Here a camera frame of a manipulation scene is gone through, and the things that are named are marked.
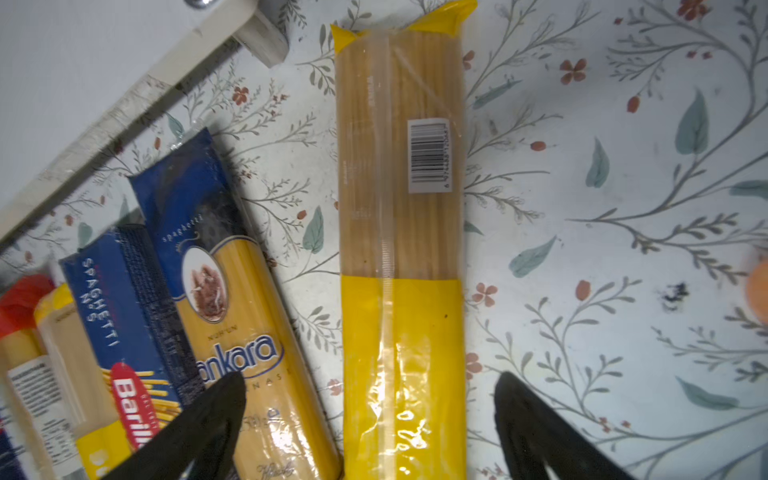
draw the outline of oval picture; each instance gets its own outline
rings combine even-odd
[[[219,323],[227,313],[227,285],[216,260],[205,250],[191,247],[181,264],[184,292],[197,315]]]

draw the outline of dark stain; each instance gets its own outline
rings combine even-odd
[[[668,285],[667,291],[661,294],[661,306],[665,312],[677,312],[689,295],[688,285],[685,282],[680,282],[677,285]]]

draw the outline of tablecloth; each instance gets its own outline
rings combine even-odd
[[[224,45],[18,234],[2,278],[132,215],[126,176],[208,125],[340,444],[329,26],[394,28],[440,3],[267,3],[286,63]],[[744,297],[768,251],[767,15],[759,0],[480,1],[463,49],[469,478],[510,478],[491,397],[505,370],[638,478],[768,478],[768,327]]]

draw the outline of orange object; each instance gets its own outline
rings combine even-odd
[[[768,262],[762,262],[746,281],[746,301],[757,319],[768,324]]]

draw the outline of shiny metal object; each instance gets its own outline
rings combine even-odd
[[[200,9],[208,8],[216,2],[218,2],[218,0],[184,0],[184,3],[190,7]]]

